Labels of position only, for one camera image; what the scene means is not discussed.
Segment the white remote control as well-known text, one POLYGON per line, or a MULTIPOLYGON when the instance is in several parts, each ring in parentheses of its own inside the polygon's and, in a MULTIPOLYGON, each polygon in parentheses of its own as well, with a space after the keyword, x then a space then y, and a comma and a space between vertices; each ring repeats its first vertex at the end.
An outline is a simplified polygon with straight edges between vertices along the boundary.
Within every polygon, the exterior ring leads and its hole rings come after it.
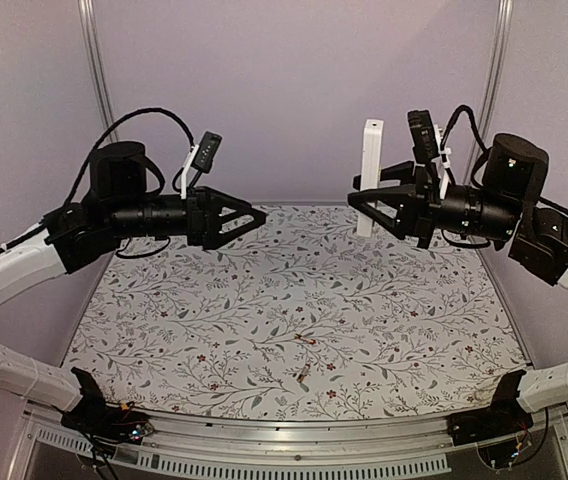
POLYGON ((367 119, 363 129, 360 189, 376 189, 380 183, 384 121, 367 119))

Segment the AAA battery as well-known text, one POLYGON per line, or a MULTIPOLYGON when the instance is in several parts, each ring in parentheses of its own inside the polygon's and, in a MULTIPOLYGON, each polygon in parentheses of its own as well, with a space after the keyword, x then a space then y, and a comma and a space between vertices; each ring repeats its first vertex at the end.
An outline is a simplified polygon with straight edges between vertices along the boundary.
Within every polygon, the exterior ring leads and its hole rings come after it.
POLYGON ((304 382, 306 377, 309 375, 310 369, 311 369, 310 364, 305 364, 301 368, 301 370, 298 372, 298 374, 296 376, 296 381, 297 381, 298 384, 302 384, 304 382))
POLYGON ((295 340, 309 344, 309 345, 316 345, 317 344, 317 340, 312 339, 312 338, 307 338, 307 337, 300 335, 300 334, 295 335, 295 340))

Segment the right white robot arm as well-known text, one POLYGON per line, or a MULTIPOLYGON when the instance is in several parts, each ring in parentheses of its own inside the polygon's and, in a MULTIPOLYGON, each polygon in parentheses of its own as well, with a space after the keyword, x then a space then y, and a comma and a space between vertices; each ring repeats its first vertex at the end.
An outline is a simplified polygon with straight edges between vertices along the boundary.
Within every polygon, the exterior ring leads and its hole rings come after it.
POLYGON ((457 248, 479 237, 481 247, 508 246, 509 257, 529 273, 568 290, 568 209, 542 196, 548 154, 514 134, 497 134, 490 145, 478 139, 481 154, 472 171, 483 177, 459 183, 448 139, 462 114, 474 115, 460 105, 439 129, 428 111, 408 112, 413 158, 390 167, 380 164, 383 121, 366 121, 361 173, 347 197, 358 212, 358 235, 369 237, 379 225, 400 240, 417 239, 422 249, 435 231, 459 235, 457 248))

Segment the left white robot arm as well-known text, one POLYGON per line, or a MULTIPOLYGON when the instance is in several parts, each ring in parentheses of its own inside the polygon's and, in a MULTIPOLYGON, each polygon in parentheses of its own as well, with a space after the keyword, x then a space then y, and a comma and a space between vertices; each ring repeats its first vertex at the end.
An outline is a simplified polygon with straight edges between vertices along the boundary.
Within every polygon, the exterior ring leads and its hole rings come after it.
MULTIPOLYGON (((207 132, 200 142, 186 135, 189 152, 173 181, 166 180, 138 141, 109 142, 112 124, 96 141, 79 176, 89 179, 81 201, 68 196, 17 238, 0 246, 0 305, 31 288, 73 274, 102 256, 117 253, 124 240, 148 237, 212 251, 261 227, 264 212, 244 200, 189 178, 209 173, 221 138, 207 132)), ((52 367, 0 344, 0 390, 46 404, 75 419, 92 434, 112 426, 112 412, 92 375, 52 367)))

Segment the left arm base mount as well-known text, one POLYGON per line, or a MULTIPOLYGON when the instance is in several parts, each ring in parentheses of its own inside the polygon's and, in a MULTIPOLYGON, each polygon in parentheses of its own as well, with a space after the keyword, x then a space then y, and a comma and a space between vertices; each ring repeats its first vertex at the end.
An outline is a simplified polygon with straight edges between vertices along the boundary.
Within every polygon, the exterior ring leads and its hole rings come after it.
POLYGON ((140 444, 154 432, 150 417, 133 402, 110 405, 89 372, 73 367, 71 373, 79 381, 80 401, 62 414, 64 427, 115 444, 140 444))

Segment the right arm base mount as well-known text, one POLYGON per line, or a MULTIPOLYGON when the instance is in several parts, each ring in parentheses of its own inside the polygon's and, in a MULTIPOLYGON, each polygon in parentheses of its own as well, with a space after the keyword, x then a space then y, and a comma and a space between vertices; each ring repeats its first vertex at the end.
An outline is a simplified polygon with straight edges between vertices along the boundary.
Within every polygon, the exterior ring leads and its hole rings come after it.
POLYGON ((518 403, 518 387, 525 370, 501 377, 488 406, 449 415, 447 434, 454 446, 514 434, 533 426, 532 415, 518 403))

